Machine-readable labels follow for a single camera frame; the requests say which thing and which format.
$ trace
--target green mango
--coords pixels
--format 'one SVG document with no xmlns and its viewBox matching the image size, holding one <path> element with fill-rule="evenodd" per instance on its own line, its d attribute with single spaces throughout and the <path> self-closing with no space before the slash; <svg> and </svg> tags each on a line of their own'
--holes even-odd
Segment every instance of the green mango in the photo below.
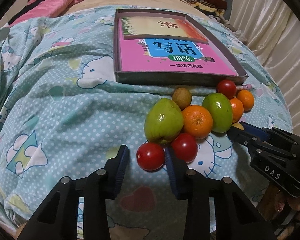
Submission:
<svg viewBox="0 0 300 240">
<path fill-rule="evenodd" d="M 179 106 L 168 98 L 161 98 L 146 116 L 144 130 L 149 142 L 166 144 L 178 136 L 182 127 Z"/>
<path fill-rule="evenodd" d="M 232 108 L 228 98 L 221 93 L 208 95 L 202 102 L 213 119 L 212 130 L 214 132 L 226 132 L 232 125 Z"/>
</svg>

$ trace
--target white curtain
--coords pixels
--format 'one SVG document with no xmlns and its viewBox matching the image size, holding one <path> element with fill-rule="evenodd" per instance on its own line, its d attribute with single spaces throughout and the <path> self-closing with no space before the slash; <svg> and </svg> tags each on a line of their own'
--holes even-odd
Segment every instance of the white curtain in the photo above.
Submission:
<svg viewBox="0 0 300 240">
<path fill-rule="evenodd" d="M 234 0 L 230 22 L 280 87 L 300 136 L 300 22 L 282 0 Z"/>
</svg>

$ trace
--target green label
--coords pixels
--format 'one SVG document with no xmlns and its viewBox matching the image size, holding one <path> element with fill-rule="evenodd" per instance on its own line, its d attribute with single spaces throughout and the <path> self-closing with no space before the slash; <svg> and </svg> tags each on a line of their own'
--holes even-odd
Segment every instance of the green label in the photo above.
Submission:
<svg viewBox="0 0 300 240">
<path fill-rule="evenodd" d="M 184 56 L 184 55 L 169 55 L 169 59 L 173 61 L 186 61 L 186 62 L 194 62 L 194 58 L 191 56 Z"/>
</svg>

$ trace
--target red heart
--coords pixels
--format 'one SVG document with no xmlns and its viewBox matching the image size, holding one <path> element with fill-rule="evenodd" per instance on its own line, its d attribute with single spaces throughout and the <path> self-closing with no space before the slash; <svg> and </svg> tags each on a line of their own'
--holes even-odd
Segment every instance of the red heart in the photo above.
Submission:
<svg viewBox="0 0 300 240">
<path fill-rule="evenodd" d="M 151 188 L 141 186 L 131 195 L 120 200 L 123 209 L 133 212 L 149 212 L 155 207 L 155 197 Z"/>
</svg>

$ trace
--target polka dot bedsheet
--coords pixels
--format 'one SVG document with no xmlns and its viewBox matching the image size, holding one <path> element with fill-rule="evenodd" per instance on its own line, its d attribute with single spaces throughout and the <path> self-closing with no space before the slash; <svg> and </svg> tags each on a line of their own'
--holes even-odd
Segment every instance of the polka dot bedsheet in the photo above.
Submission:
<svg viewBox="0 0 300 240">
<path fill-rule="evenodd" d="M 0 29 L 0 223 L 24 224 L 63 176 L 88 176 L 130 149 L 122 190 L 107 202 L 108 225 L 116 239 L 181 239 L 186 201 L 175 200 L 164 168 L 148 173 L 135 154 L 146 141 L 149 109 L 174 87 L 115 82 L 113 21 L 118 8 L 104 6 L 59 18 L 35 18 Z M 255 106 L 241 120 L 258 127 L 291 131 L 280 89 L 253 53 L 216 23 L 192 16 L 237 57 L 255 89 Z M 192 104 L 212 89 L 190 87 Z M 257 203 L 267 181 L 249 166 L 247 150 L 225 134 L 198 141 L 189 167 L 209 178 L 230 176 Z M 82 237 L 84 200 L 79 203 Z M 211 213 L 211 230 L 215 218 Z"/>
</svg>

